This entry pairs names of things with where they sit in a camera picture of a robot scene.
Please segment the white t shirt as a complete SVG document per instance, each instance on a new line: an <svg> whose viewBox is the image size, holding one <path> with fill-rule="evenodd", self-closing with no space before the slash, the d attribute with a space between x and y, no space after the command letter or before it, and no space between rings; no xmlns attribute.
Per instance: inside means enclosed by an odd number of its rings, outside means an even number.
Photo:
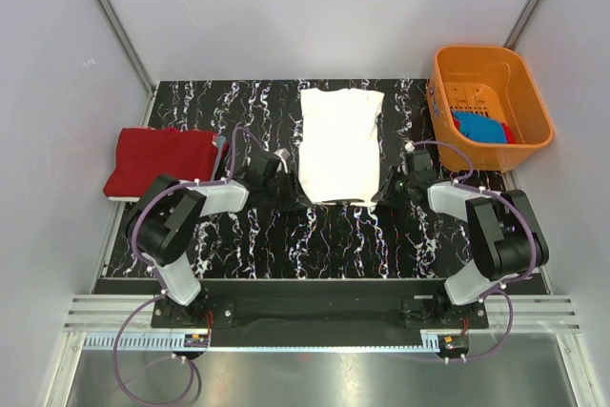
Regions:
<svg viewBox="0 0 610 407"><path fill-rule="evenodd" d="M112 202L137 203L140 197L137 196L107 196Z"/></svg>
<svg viewBox="0 0 610 407"><path fill-rule="evenodd" d="M377 119L383 99L383 92L361 89L300 92L298 179L311 202L373 205L380 184Z"/></svg>

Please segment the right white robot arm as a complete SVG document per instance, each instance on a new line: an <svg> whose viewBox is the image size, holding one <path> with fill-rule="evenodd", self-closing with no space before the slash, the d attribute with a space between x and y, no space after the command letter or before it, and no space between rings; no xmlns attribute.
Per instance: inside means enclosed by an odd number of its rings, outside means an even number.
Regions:
<svg viewBox="0 0 610 407"><path fill-rule="evenodd" d="M472 259L445 279L443 297L432 306L441 326L458 325L467 315L466 305L523 280L549 260L548 244L525 192L499 193L457 179L441 181L425 150L405 153L372 201L396 209L425 204L467 225Z"/></svg>

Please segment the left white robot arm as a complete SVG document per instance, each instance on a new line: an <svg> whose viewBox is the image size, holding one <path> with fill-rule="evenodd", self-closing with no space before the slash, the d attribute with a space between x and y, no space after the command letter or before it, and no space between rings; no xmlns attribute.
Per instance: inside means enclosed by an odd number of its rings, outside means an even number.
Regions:
<svg viewBox="0 0 610 407"><path fill-rule="evenodd" d="M259 152L233 176L213 182L179 181L160 174L128 213L125 235L156 276L162 294L173 302L173 316L193 327L206 314L199 298L202 287L187 257L198 221L260 206L293 211L311 205L282 152Z"/></svg>

